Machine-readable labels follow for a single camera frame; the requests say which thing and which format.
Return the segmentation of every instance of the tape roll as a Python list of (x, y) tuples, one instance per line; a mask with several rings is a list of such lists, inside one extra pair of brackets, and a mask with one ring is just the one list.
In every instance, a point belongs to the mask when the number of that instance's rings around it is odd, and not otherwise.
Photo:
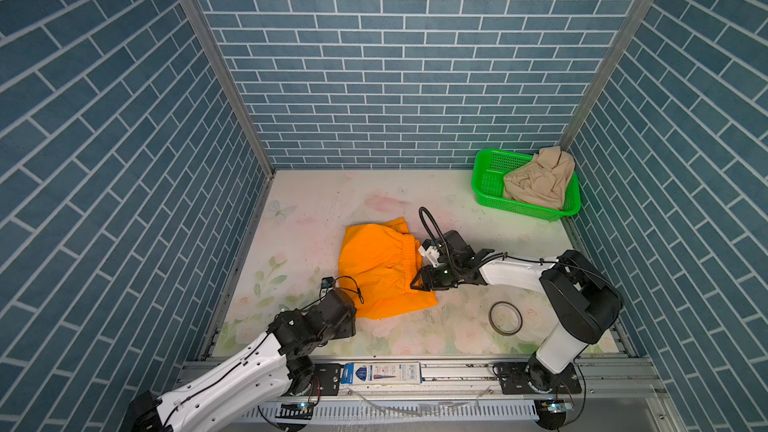
[[(514, 330), (512, 330), (512, 331), (505, 331), (505, 330), (501, 329), (499, 326), (497, 326), (494, 323), (494, 321), (493, 321), (493, 311), (498, 306), (503, 306), (503, 307), (506, 307), (506, 308), (512, 310), (514, 312), (514, 315), (517, 316), (517, 318), (518, 318), (518, 326)], [(515, 335), (523, 327), (523, 316), (522, 316), (522, 314), (520, 313), (520, 311), (518, 310), (517, 307), (513, 306), (509, 302), (500, 301), (500, 302), (496, 302), (494, 305), (492, 305), (491, 306), (491, 310), (488, 311), (488, 322), (491, 324), (491, 328), (493, 328), (493, 330), (496, 331), (497, 334), (505, 335), (505, 336), (509, 337), (511, 335)]]

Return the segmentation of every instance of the green plastic basket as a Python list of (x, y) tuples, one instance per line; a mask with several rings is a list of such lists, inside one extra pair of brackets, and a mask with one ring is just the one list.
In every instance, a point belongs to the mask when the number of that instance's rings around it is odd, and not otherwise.
[(578, 192), (578, 177), (574, 172), (568, 187), (565, 189), (565, 204), (563, 210), (549, 207), (533, 206), (524, 202), (503, 198), (504, 176), (510, 170), (524, 166), (533, 156), (506, 152), (498, 149), (483, 149), (475, 156), (475, 168), (472, 170), (472, 189), (478, 204), (486, 207), (500, 208), (509, 212), (542, 218), (553, 222), (563, 216), (572, 216), (581, 208), (581, 196)]

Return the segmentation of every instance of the floral table surface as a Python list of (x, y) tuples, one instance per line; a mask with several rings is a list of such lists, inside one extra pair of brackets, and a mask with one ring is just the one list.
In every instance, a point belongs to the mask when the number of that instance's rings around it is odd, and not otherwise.
[[(552, 256), (571, 247), (560, 222), (478, 205), (471, 171), (280, 171), (254, 234), (214, 355), (231, 356), (253, 341), (275, 314), (318, 297), (320, 280), (336, 276), (344, 229), (405, 217), (411, 233), (426, 237), (418, 220), (425, 206), (443, 231), (454, 228), (476, 250), (494, 248)], [(356, 335), (331, 341), (325, 356), (530, 354), (556, 323), (545, 295), (514, 287), (464, 285), (438, 292), (434, 307), (382, 320), (360, 318)], [(513, 337), (496, 334), (488, 310), (513, 303), (523, 325)], [(618, 349), (609, 332), (585, 352)]]

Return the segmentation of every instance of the black bracket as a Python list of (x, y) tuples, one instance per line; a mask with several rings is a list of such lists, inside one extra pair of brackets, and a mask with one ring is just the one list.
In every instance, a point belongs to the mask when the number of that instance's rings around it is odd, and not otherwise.
[[(541, 393), (540, 390), (531, 387), (527, 362), (497, 362), (493, 365), (493, 370), (502, 386), (502, 393), (504, 395)], [(557, 393), (568, 395), (569, 390), (571, 395), (581, 393), (581, 382), (579, 382), (573, 364), (568, 364), (560, 373)], [(554, 395), (555, 390), (545, 393)]]
[(534, 400), (538, 420), (536, 424), (544, 430), (560, 430), (565, 424), (565, 412), (552, 412), (548, 404), (562, 404), (564, 400)]
[(339, 383), (341, 382), (341, 365), (339, 364), (315, 364), (315, 377), (320, 379), (320, 395), (339, 395)]

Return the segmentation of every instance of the white cable clip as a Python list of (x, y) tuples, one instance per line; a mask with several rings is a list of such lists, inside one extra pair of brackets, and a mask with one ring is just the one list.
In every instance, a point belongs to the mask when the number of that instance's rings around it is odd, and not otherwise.
[(430, 245), (427, 250), (424, 250), (424, 246), (419, 245), (418, 253), (422, 257), (426, 258), (433, 267), (437, 267), (440, 265), (440, 262), (437, 262), (438, 257), (440, 257), (440, 251), (437, 249), (436, 246)]

